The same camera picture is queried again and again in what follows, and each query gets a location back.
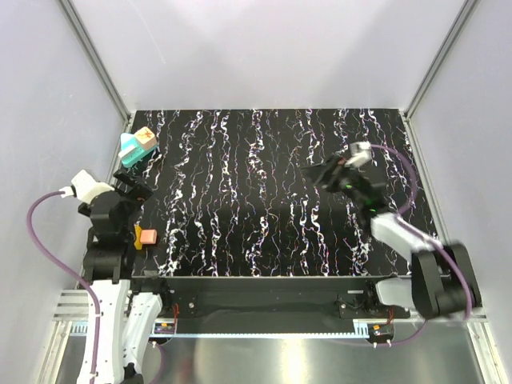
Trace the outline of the beige wooden plug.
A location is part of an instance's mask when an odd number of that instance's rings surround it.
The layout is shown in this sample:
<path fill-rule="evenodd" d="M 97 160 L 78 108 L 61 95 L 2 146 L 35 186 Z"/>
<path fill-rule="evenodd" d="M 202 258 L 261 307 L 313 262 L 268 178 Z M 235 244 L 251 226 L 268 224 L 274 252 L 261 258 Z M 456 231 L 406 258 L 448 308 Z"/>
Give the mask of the beige wooden plug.
<path fill-rule="evenodd" d="M 144 151 L 150 151 L 158 144 L 154 132 L 147 126 L 142 127 L 134 133 L 135 140 Z"/>

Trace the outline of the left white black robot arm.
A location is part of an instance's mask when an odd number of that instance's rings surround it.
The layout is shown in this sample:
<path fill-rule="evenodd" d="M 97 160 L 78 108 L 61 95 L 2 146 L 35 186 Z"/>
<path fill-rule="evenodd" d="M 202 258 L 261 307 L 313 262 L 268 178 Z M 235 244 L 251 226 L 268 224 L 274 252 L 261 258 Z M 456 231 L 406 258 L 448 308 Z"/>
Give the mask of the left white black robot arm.
<path fill-rule="evenodd" d="M 154 321 L 173 305 L 163 290 L 132 289 L 134 259 L 142 249 L 142 228 L 132 217 L 152 192 L 120 170 L 114 176 L 125 190 L 96 181 L 86 170 L 71 180 L 78 211 L 91 222 L 80 280 L 89 313 L 79 383 L 143 383 Z"/>

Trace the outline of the yellow cube socket adapter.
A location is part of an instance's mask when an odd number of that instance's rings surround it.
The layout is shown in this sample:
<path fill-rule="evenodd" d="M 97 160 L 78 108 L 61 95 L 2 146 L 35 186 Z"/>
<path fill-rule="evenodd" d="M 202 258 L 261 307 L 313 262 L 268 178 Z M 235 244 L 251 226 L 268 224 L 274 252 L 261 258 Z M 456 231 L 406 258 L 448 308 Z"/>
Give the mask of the yellow cube socket adapter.
<path fill-rule="evenodd" d="M 134 225 L 134 234 L 135 234 L 135 240 L 134 240 L 134 248 L 136 250 L 141 250 L 143 247 L 141 236 L 142 236 L 142 228 L 140 225 Z"/>

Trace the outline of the teal socket block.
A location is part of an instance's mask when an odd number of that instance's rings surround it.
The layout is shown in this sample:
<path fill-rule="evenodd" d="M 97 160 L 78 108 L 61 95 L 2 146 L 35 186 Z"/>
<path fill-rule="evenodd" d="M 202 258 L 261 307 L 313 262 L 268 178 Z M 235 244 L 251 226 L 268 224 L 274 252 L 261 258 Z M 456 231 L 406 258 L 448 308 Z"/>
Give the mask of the teal socket block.
<path fill-rule="evenodd" d="M 120 151 L 118 157 L 125 168 L 131 168 L 134 164 L 150 154 L 158 145 L 156 137 L 142 138 L 142 142 L 135 134 L 123 133 L 120 136 Z"/>

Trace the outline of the pink plug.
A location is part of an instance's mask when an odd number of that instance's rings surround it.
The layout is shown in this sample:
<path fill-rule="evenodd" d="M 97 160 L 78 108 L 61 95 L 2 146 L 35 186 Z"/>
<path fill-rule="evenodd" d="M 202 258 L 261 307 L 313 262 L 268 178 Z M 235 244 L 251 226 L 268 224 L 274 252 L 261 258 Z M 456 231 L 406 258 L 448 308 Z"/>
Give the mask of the pink plug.
<path fill-rule="evenodd" d="M 155 229 L 142 230 L 140 243 L 143 245 L 154 245 L 158 240 L 158 232 Z"/>

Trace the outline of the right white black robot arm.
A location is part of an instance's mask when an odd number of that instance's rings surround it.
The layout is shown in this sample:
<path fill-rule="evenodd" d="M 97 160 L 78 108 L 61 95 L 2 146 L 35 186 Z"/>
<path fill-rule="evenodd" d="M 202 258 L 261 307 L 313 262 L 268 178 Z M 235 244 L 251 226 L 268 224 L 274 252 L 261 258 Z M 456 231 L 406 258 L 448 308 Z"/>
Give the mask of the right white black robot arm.
<path fill-rule="evenodd" d="M 457 312 L 469 316 L 481 307 L 482 296 L 463 244 L 442 243 L 406 222 L 388 207 L 385 187 L 372 183 L 341 156 L 306 166 L 302 173 L 317 188 L 351 200 L 368 235 L 410 264 L 408 278 L 380 280 L 363 297 L 364 310 L 370 316 L 381 317 L 398 306 L 431 320 Z"/>

